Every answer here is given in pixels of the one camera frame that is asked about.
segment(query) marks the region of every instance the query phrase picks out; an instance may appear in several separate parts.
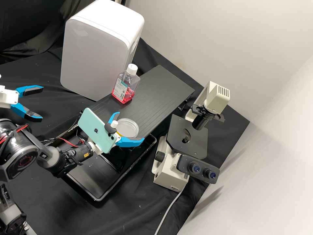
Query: white box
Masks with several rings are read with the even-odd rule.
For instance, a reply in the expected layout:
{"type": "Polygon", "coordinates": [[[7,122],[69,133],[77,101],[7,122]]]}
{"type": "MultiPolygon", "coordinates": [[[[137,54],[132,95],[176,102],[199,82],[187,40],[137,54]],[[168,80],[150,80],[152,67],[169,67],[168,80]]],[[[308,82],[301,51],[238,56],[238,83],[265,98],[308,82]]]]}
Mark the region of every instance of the white box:
{"type": "Polygon", "coordinates": [[[144,19],[111,0],[97,0],[65,26],[61,84],[98,101],[132,62],[144,19]]]}

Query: black fabric backdrop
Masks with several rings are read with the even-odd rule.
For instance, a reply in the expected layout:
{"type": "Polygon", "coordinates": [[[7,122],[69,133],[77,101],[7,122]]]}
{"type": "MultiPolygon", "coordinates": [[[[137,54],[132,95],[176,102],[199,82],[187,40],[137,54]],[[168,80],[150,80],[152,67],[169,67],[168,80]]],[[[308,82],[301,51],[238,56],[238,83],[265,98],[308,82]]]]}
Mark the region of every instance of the black fabric backdrop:
{"type": "MultiPolygon", "coordinates": [[[[25,85],[43,85],[44,91],[20,102],[44,117],[42,123],[30,123],[33,134],[39,139],[54,137],[66,130],[80,110],[93,103],[70,92],[60,84],[62,50],[20,59],[0,66],[1,84],[15,89],[25,85]]],[[[134,63],[139,73],[161,64],[182,81],[195,89],[187,105],[191,105],[202,90],[197,82],[140,40],[134,63]]],[[[183,115],[178,109],[175,114],[183,115]]],[[[237,142],[249,121],[227,106],[224,125],[209,122],[207,162],[220,167],[237,142]]],[[[1,109],[1,118],[10,118],[23,124],[10,110],[1,109]]],[[[159,137],[169,126],[166,118],[153,131],[159,137]]],[[[28,222],[38,234],[154,234],[164,212],[177,193],[153,183],[151,173],[156,146],[139,161],[108,197],[101,203],[75,191],[64,180],[54,178],[37,164],[31,165],[10,182],[16,203],[28,216],[28,222]]],[[[170,210],[159,234],[176,234],[207,184],[190,178],[180,198],[170,210]]]]}

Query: inverted microscope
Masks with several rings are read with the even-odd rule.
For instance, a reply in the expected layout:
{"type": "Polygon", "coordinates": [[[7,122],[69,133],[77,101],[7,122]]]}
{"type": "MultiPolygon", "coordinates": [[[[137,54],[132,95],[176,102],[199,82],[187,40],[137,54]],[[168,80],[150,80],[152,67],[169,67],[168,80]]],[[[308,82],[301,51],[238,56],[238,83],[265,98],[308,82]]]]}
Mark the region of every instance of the inverted microscope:
{"type": "Polygon", "coordinates": [[[207,156],[210,120],[224,122],[221,114],[230,100],[230,91],[209,82],[188,110],[185,118],[172,114],[169,131],[160,137],[152,166],[153,182],[176,192],[189,177],[216,183],[219,169],[202,159],[207,156]]]}

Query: white knob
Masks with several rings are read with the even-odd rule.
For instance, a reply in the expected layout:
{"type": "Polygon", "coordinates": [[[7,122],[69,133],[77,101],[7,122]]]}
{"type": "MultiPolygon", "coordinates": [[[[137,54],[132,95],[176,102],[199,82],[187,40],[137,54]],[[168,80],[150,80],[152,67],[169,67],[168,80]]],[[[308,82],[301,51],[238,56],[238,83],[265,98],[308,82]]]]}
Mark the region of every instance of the white knob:
{"type": "Polygon", "coordinates": [[[111,127],[112,128],[116,128],[117,125],[118,125],[118,121],[113,120],[112,123],[111,123],[111,127]]]}

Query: petri dish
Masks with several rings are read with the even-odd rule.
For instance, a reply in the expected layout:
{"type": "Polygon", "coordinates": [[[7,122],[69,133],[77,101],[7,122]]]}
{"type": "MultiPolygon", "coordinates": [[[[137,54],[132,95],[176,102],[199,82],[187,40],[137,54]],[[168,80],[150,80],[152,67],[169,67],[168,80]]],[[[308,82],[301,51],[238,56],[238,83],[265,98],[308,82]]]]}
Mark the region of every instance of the petri dish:
{"type": "Polygon", "coordinates": [[[128,138],[137,137],[138,132],[139,132],[139,127],[135,121],[129,118],[121,118],[117,120],[117,122],[118,122],[118,125],[116,129],[118,133],[128,138]]]}

